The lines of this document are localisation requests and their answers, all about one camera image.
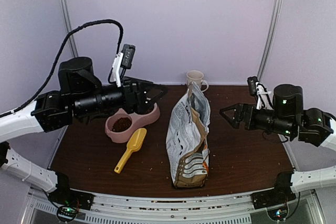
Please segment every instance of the white mug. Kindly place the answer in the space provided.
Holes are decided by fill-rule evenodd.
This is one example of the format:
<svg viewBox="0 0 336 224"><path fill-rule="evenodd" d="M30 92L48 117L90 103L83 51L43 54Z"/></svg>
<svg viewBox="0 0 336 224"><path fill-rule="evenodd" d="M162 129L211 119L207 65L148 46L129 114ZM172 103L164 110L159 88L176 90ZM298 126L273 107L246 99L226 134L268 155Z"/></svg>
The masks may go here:
<svg viewBox="0 0 336 224"><path fill-rule="evenodd" d="M209 88L209 83L203 79L204 74L198 70L192 70L187 73L187 85L189 86L190 82L196 82L199 88L202 88L202 83L206 85L206 88L202 92L206 91Z"/></svg>

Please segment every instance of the white wall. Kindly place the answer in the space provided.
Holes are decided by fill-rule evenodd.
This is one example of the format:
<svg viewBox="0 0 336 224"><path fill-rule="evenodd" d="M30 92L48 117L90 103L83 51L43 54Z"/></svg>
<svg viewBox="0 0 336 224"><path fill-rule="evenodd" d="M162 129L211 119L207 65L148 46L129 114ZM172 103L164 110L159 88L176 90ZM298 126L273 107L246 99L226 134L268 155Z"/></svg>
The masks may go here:
<svg viewBox="0 0 336 224"><path fill-rule="evenodd" d="M246 76L258 72L274 0L67 1L73 27L103 18L124 26L123 43L137 47L128 76L185 83L185 73L199 69L210 83L245 85ZM88 28L75 39L105 81L118 29Z"/></svg>
<svg viewBox="0 0 336 224"><path fill-rule="evenodd" d="M65 37L59 0L0 0L0 112L29 99L47 77ZM61 60L70 58L68 47ZM45 91L58 90L57 74ZM59 131L10 140L23 157L47 167ZM29 185L0 172L1 223L19 223Z"/></svg>
<svg viewBox="0 0 336 224"><path fill-rule="evenodd" d="M335 0L283 0L263 83L269 89L281 83L302 86L305 109L317 107L336 114L335 41ZM299 170L336 165L332 150L297 141L289 147ZM334 191L330 188L319 195L328 223L335 218L330 211L336 204Z"/></svg>

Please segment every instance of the scoop handle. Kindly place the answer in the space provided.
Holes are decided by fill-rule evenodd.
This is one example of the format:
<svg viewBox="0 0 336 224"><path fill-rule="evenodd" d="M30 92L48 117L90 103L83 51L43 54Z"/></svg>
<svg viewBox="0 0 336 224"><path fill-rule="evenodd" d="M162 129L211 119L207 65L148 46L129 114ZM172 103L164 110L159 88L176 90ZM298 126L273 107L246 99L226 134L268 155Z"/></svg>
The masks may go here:
<svg viewBox="0 0 336 224"><path fill-rule="evenodd" d="M130 158L130 156L132 155L133 151L130 149L126 149L124 155L122 155L121 159L119 160L117 166L115 167L114 171L116 173L121 173L122 169L124 168L127 160Z"/></svg>

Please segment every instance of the pet food bag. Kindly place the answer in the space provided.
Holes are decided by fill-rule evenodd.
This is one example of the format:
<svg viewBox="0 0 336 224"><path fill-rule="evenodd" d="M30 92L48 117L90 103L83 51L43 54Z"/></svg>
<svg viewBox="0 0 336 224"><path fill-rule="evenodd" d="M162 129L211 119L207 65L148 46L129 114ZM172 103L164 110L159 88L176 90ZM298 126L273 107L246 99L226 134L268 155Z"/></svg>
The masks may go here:
<svg viewBox="0 0 336 224"><path fill-rule="evenodd" d="M176 188L201 187L209 173L210 104L195 82L175 105L166 138Z"/></svg>

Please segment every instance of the mug handle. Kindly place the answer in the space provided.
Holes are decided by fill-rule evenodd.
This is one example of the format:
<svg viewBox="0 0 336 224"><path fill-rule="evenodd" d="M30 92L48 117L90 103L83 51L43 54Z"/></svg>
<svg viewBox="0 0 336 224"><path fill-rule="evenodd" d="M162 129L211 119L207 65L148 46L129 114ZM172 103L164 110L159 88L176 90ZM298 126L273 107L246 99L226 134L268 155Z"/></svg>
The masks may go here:
<svg viewBox="0 0 336 224"><path fill-rule="evenodd" d="M204 83L204 84L206 85L205 90L201 90L201 91L204 92L204 91L208 90L208 88L209 88L209 83L208 83L206 80L202 80L201 83Z"/></svg>

